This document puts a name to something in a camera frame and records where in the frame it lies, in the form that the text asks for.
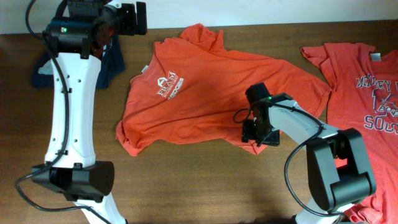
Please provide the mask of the orange Fram t-shirt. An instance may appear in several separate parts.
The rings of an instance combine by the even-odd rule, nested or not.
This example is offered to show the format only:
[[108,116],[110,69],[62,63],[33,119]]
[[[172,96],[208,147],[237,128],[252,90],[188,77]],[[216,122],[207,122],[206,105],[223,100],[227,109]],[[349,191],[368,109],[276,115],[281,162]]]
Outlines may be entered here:
[[223,33],[202,24],[154,44],[149,66],[135,76],[116,139],[132,156],[156,140],[191,144],[224,139],[252,154],[262,147],[241,140],[246,90],[263,83],[320,116],[331,88],[288,61],[224,47]]

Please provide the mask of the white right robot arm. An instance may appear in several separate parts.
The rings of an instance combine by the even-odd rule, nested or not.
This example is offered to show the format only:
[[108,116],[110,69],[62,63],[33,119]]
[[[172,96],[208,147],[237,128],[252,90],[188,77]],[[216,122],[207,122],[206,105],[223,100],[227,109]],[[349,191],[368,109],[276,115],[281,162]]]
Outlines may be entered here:
[[[376,180],[361,133],[320,121],[303,110],[288,94],[272,95],[264,83],[245,92],[248,115],[241,120],[242,142],[278,146],[285,133],[298,146],[284,164],[285,184],[302,211],[278,223],[344,223],[345,211],[376,192]],[[303,203],[293,191],[288,168],[294,155],[305,149],[311,199]]]

